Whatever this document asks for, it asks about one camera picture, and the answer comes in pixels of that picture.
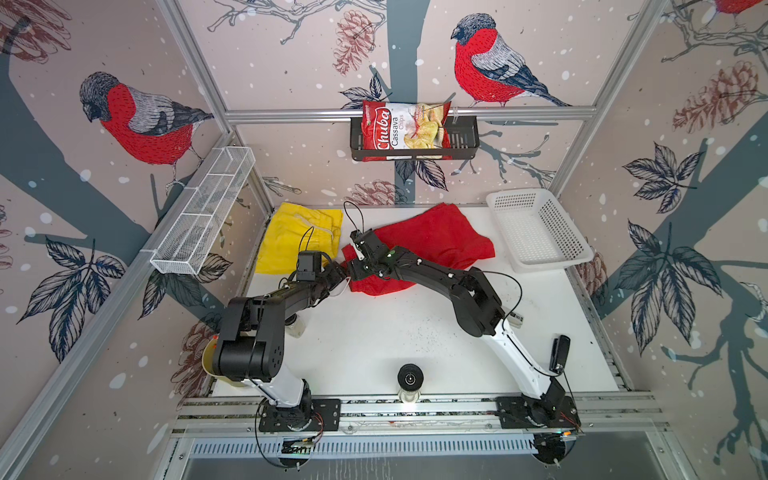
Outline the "yellow shorts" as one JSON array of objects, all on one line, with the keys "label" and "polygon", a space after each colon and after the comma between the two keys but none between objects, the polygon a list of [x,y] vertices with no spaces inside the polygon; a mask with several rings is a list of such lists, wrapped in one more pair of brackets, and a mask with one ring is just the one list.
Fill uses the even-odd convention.
[{"label": "yellow shorts", "polygon": [[343,214],[335,209],[310,209],[282,203],[272,216],[259,247],[254,272],[289,275],[298,253],[322,251],[331,259],[339,253]]}]

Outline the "red shorts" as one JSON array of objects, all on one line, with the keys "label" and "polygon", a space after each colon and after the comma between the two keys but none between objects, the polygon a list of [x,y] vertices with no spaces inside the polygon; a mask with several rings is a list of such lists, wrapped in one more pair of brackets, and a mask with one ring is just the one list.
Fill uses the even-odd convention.
[{"label": "red shorts", "polygon": [[453,204],[439,204],[374,232],[389,248],[403,247],[425,261],[453,269],[466,270],[496,255],[492,241],[477,233]]}]

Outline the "white plastic basket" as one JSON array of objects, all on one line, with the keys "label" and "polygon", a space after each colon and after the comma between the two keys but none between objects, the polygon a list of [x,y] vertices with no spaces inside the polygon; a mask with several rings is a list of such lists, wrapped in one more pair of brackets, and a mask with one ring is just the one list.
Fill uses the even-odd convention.
[{"label": "white plastic basket", "polygon": [[594,259],[584,235],[549,190],[525,188],[490,193],[486,205],[514,271],[564,270]]}]

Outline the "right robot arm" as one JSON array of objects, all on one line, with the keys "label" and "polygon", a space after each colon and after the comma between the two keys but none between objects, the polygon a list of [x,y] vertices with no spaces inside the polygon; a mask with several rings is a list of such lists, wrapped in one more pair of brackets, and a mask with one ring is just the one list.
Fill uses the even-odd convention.
[{"label": "right robot arm", "polygon": [[502,307],[486,274],[472,267],[457,270],[428,261],[410,250],[388,247],[372,230],[351,234],[357,254],[349,261],[353,280],[377,277],[415,283],[450,300],[460,328],[483,340],[500,358],[517,383],[529,421],[534,425],[559,417],[566,391],[555,373],[545,371],[512,331],[510,312]]}]

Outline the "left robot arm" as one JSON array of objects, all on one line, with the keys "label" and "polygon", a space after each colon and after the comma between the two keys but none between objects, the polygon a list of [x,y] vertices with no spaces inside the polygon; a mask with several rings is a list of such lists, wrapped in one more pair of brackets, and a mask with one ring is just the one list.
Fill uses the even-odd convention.
[{"label": "left robot arm", "polygon": [[346,279],[345,269],[332,262],[299,271],[271,293],[232,299],[220,321],[212,373],[256,386],[280,412],[311,417],[308,383],[283,366],[286,321],[323,301]]}]

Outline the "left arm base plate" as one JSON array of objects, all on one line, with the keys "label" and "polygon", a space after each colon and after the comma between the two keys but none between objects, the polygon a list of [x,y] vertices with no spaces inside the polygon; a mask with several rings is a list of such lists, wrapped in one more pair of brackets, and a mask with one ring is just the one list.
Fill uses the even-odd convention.
[{"label": "left arm base plate", "polygon": [[310,404],[279,408],[267,404],[259,414],[260,433],[335,432],[339,429],[341,401],[313,399]]}]

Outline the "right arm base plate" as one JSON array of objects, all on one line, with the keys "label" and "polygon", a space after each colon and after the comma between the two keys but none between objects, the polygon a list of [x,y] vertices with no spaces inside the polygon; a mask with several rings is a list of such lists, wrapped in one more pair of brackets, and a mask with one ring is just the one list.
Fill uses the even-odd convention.
[{"label": "right arm base plate", "polygon": [[555,406],[524,396],[495,399],[496,415],[503,429],[577,429],[581,427],[578,410],[570,396]]}]

